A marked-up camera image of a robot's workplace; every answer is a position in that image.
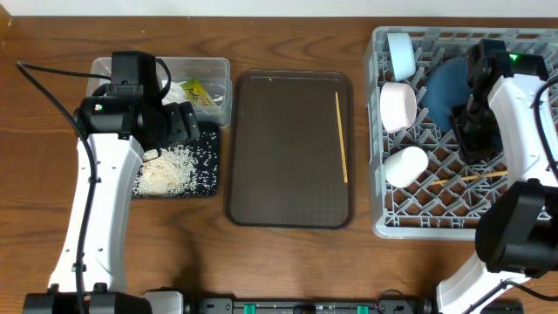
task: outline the chopstick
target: chopstick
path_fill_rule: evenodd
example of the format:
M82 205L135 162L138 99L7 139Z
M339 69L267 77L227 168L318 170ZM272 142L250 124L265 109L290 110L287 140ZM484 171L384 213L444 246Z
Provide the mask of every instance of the chopstick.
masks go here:
M461 180L463 181L471 181L471 180L477 180L479 178L493 178L496 176L504 176L507 175L507 170L504 171L496 171L494 173L489 173L489 174L476 174L476 175L468 175L465 177L461 177ZM439 185L439 184L444 184L446 182L448 182L451 179L448 180L440 180L440 181L434 181L431 185Z
M343 140L343 127L341 126L341 111L339 110L339 97L335 92L335 102L337 103L337 126L339 127L339 144L341 147L341 162L343 163L343 178L345 183L349 182L347 178L347 163L345 161L345 144Z

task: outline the plastic container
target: plastic container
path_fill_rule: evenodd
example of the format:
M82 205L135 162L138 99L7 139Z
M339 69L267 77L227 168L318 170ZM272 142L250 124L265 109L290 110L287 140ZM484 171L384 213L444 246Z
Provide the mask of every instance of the plastic container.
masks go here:
M182 58L158 57L165 61L171 72L173 82L183 82L197 78L203 88L217 105L215 107L195 106L195 117L198 121L214 122L218 126L228 126L233 108L233 85L230 80L230 64L225 58ZM91 73L111 75L111 58L97 58L93 61ZM167 79L165 71L157 65L159 79ZM102 83L101 79L90 78L87 96L93 94Z
M413 127L388 134L382 128L379 110L380 87L393 82L388 33L408 33L412 40L417 70L402 83L411 85L418 111ZM441 27L378 27L364 54L364 89L370 127L372 229L382 238L473 240L482 213L506 190L506 177L481 178L463 182L459 175L492 173L503 170L501 154L486 163L467 166L459 159L458 144L452 131L442 132L426 118L421 99L427 93L425 79L443 60L465 56L467 49L482 38L506 42L510 51L537 53L544 57L550 77L558 75L558 30L488 29ZM549 91L554 122L558 123L558 86ZM428 155L429 166L408 188L395 188L386 182L384 161L400 149L418 146ZM436 180L451 179L443 186ZM550 216L542 212L541 220Z

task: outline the green clip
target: green clip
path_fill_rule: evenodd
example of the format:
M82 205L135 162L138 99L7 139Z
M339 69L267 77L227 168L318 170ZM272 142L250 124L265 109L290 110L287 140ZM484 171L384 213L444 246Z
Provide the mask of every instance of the green clip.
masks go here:
M255 304L244 304L244 314L255 314Z
M357 307L357 314L368 314L368 306L366 305L359 305Z

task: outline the white cup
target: white cup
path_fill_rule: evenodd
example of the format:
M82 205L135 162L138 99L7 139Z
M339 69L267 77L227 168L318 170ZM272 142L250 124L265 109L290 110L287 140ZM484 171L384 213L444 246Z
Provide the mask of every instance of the white cup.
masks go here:
M387 42L390 46L391 68L397 82L407 79L415 73L415 53L411 37L407 33L389 33Z
M402 83L385 83L380 93L380 116L388 133L411 127L417 118L417 99L412 88Z
M419 147L408 147L385 160L385 179L396 188L407 188L428 167L428 157Z

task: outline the dish rack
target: dish rack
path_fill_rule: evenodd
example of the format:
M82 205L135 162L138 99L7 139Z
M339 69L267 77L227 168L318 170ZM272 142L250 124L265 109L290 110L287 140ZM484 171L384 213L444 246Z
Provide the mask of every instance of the dish rack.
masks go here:
M414 126L394 134L382 128L379 111L380 87L393 81L387 34L406 32L412 40L417 66L411 85L417 97ZM509 51L536 53L544 57L550 77L558 75L558 30L488 29L442 27L378 27L364 54L364 89L370 127L370 195L372 229L382 238L474 240L481 215L507 189L507 177L463 182L460 176L487 174L506 169L500 154L489 162L468 166L459 158L459 145L453 131L442 132L420 104L428 92L423 86L429 73L444 60L465 56L482 38L506 42ZM558 124L558 87L549 91L549 104ZM408 146L427 152L428 168L408 188L396 188L385 180L384 161L390 154ZM431 185L449 179L444 185ZM550 216L544 211L540 220Z

